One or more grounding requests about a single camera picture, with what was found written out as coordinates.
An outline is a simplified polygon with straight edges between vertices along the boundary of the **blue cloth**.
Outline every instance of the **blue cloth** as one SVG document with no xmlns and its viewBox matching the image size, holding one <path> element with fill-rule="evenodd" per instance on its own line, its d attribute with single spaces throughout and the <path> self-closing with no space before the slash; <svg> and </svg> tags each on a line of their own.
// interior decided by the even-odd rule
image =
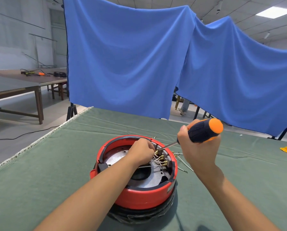
<svg viewBox="0 0 287 231">
<path fill-rule="evenodd" d="M 280 134 L 287 127 L 287 50 L 254 41 L 229 17 L 195 21 L 178 94 L 233 126 Z"/>
<path fill-rule="evenodd" d="M 145 10 L 64 0 L 64 8 L 70 101 L 168 119 L 195 28 L 189 7 Z"/>
<path fill-rule="evenodd" d="M 255 42 L 229 17 L 205 26 L 188 6 L 64 8 L 72 103 L 168 119 L 177 86 L 233 126 L 274 136 L 287 127 L 287 50 Z"/>
</svg>

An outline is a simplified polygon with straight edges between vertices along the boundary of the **orange and black screwdriver handle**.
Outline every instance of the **orange and black screwdriver handle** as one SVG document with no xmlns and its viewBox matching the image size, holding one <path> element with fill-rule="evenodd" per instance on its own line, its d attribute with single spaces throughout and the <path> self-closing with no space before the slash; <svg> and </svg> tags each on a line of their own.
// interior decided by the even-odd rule
<svg viewBox="0 0 287 231">
<path fill-rule="evenodd" d="M 215 139 L 223 131 L 223 124 L 216 118 L 204 119 L 189 128 L 188 136 L 193 143 Z"/>
</svg>

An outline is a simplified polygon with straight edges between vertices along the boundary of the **right hand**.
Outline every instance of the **right hand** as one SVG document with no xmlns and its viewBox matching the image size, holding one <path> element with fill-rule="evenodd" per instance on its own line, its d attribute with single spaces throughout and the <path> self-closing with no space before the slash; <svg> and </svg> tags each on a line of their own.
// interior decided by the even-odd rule
<svg viewBox="0 0 287 231">
<path fill-rule="evenodd" d="M 197 176 L 204 176 L 218 169 L 215 165 L 215 158 L 221 137 L 218 135 L 215 139 L 204 143 L 193 143 L 189 139 L 188 129 L 197 122 L 199 122 L 198 119 L 193 120 L 187 127 L 182 126 L 178 133 L 178 139 L 186 161 L 191 165 Z"/>
</svg>

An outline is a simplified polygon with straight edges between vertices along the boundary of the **forearm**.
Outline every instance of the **forearm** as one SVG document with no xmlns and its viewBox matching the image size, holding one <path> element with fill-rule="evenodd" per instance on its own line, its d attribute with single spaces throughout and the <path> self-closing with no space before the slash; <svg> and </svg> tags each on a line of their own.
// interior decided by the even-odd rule
<svg viewBox="0 0 287 231">
<path fill-rule="evenodd" d="M 215 167 L 210 175 L 199 175 L 224 214 L 231 228 L 235 230 L 279 230 Z"/>
<path fill-rule="evenodd" d="M 137 167 L 122 158 L 66 199 L 36 230 L 96 230 Z"/>
</svg>

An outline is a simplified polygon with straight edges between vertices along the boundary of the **left hand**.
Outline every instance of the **left hand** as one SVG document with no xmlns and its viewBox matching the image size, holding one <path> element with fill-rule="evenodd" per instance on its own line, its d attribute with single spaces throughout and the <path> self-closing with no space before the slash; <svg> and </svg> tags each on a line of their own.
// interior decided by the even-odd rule
<svg viewBox="0 0 287 231">
<path fill-rule="evenodd" d="M 149 163 L 154 156 L 154 152 L 155 148 L 149 140 L 139 139 L 131 146 L 126 157 L 139 167 L 142 164 Z"/>
</svg>

